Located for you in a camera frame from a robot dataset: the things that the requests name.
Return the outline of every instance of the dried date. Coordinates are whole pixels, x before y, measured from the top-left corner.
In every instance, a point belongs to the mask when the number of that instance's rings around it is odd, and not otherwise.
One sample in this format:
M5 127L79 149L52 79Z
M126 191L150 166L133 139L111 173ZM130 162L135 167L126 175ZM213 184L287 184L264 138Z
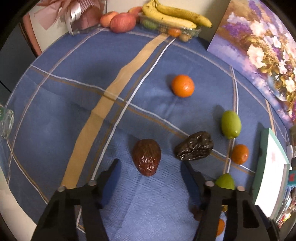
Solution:
M133 162L139 172L147 177L156 173L160 159L161 149L152 139L138 141L132 151Z
M210 133L200 131L189 136L185 141L177 145L174 153L181 161L192 161L207 157L214 148L214 142Z

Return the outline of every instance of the table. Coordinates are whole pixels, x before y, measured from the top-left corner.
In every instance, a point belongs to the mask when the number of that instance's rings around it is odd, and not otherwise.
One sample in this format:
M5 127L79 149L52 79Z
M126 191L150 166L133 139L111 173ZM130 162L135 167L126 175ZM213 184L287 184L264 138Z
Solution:
M0 145L9 187L29 217L38 222L60 185L82 186L119 158L119 183L101 212L110 240L191 240L198 222L189 211L192 200L173 148L190 134L210 132L212 154L191 163L206 179L217 179L231 149L220 131L225 110L238 109L242 131L236 143L250 151L243 166L231 164L230 174L250 190L261 130L270 127L284 149L289 136L260 92L208 53L207 45L140 27L125 34L98 29L65 35L34 61L8 100L15 123ZM172 94L177 74L195 82L191 97ZM145 177L135 168L131 149L150 138L159 143L162 159L156 174Z

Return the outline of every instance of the banana bunch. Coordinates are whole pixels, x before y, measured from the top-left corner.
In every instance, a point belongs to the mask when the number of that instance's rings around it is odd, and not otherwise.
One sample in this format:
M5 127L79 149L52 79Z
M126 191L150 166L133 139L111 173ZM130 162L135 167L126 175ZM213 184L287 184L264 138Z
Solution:
M196 28L197 27L196 24L194 24L193 22L191 22L189 20L172 17L172 16L169 16L169 15L159 12L156 9L155 0L150 0L148 3L144 4L143 13L147 17L149 17L159 23L167 24L167 25L170 25L173 27L185 27L185 28Z
M162 5L158 0L150 0L143 6L143 12L159 23L174 27L196 28L197 25L212 27L211 21L206 17L184 9Z

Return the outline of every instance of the plastic fruit container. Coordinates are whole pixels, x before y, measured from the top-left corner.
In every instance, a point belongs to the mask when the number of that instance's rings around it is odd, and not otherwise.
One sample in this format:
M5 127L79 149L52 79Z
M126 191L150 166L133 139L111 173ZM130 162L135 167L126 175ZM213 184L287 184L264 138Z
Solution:
M197 28L180 28L162 24L145 15L140 15L140 23L146 29L158 31L161 34L168 34L182 42L188 42L192 38L197 37L202 30L201 26Z

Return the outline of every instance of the mandarin orange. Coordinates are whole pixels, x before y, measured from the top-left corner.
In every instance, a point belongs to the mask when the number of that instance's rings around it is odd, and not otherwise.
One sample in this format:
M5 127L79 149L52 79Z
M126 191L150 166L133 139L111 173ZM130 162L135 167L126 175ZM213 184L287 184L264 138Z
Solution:
M177 75L171 86L174 94L182 98L189 97L194 92L194 82L187 75Z
M172 37L178 38L181 35L182 31L177 28L170 28L168 30L168 34L171 35Z
M219 235L221 235L224 231L225 228L225 222L223 219L219 219L219 224L218 224L218 230L217 230L217 234L216 237L218 237Z
M244 164L249 157L249 149L246 145L238 144L232 150L231 160L238 164Z

